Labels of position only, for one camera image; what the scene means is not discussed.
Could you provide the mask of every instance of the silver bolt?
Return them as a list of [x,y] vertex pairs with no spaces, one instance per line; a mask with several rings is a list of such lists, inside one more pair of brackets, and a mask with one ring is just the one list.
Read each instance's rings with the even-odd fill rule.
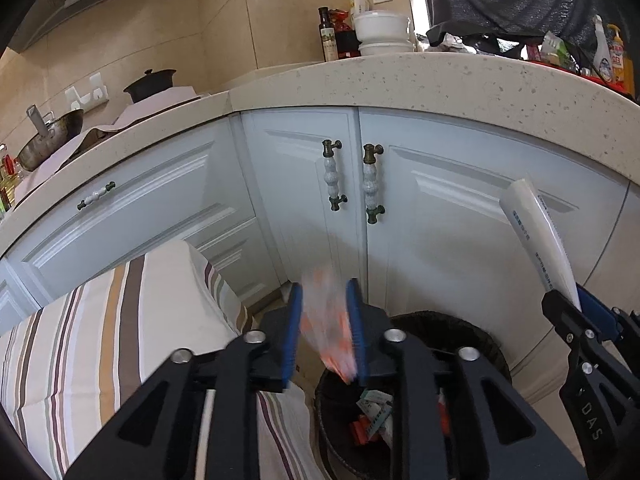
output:
[[191,361],[193,357],[193,353],[191,350],[187,350],[186,348],[180,348],[171,354],[171,361],[176,363],[177,365],[183,365]]
[[244,340],[252,344],[264,343],[265,339],[267,339],[267,336],[261,330],[249,330],[244,334]]
[[393,343],[399,343],[406,339],[406,334],[399,328],[390,328],[385,331],[385,339]]
[[472,346],[463,346],[458,350],[458,355],[465,361],[475,361],[480,357],[480,352]]

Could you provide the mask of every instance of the spray bottle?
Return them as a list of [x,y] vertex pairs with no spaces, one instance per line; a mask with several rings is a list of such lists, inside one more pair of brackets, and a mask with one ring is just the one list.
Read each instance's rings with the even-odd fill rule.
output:
[[596,55],[593,56],[593,65],[598,72],[600,72],[604,81],[611,83],[613,81],[613,70],[611,69],[611,57],[609,54],[609,46],[607,45],[607,37],[602,27],[602,18],[596,14],[593,17],[593,24],[596,27],[596,38],[598,40]]
[[609,23],[607,28],[614,31],[613,38],[609,45],[609,54],[611,56],[611,66],[613,67],[613,75],[616,83],[624,83],[625,81],[625,44],[620,38],[620,28],[613,23]]

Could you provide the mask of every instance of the striped cloth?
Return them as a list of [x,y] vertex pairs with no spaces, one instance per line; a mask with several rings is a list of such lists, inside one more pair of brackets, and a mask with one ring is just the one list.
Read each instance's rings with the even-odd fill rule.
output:
[[[220,274],[175,240],[120,265],[0,337],[0,402],[53,479],[176,348],[224,348],[253,318]],[[204,457],[214,391],[198,446]],[[321,480],[302,390],[258,395],[263,479]]]

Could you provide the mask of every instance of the drawer handle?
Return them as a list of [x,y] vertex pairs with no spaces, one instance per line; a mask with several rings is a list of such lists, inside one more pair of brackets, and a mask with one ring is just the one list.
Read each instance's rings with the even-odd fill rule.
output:
[[376,170],[376,155],[382,155],[384,148],[379,144],[364,145],[364,205],[367,209],[367,222],[378,223],[378,215],[385,212],[384,206],[378,204],[378,170]]
[[324,156],[324,181],[329,187],[329,203],[331,204],[331,211],[340,211],[340,203],[348,202],[346,195],[338,196],[338,170],[335,165],[334,149],[340,150],[342,143],[339,140],[331,142],[329,139],[322,141],[324,150],[322,150],[322,156]]
[[105,196],[108,192],[110,192],[114,187],[116,187],[115,182],[110,182],[106,186],[100,188],[98,191],[94,191],[87,198],[82,200],[81,203],[78,204],[78,211],[84,209],[88,205],[91,205],[94,202],[100,200],[103,196]]

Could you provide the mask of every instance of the speckled stone countertop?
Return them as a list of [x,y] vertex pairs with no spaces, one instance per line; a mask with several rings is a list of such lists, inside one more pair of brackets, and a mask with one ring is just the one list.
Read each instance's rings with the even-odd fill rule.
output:
[[385,54],[306,66],[188,103],[81,155],[0,224],[0,254],[38,218],[124,158],[233,112],[294,106],[432,112],[501,126],[585,155],[640,184],[640,107],[553,68],[441,52]]

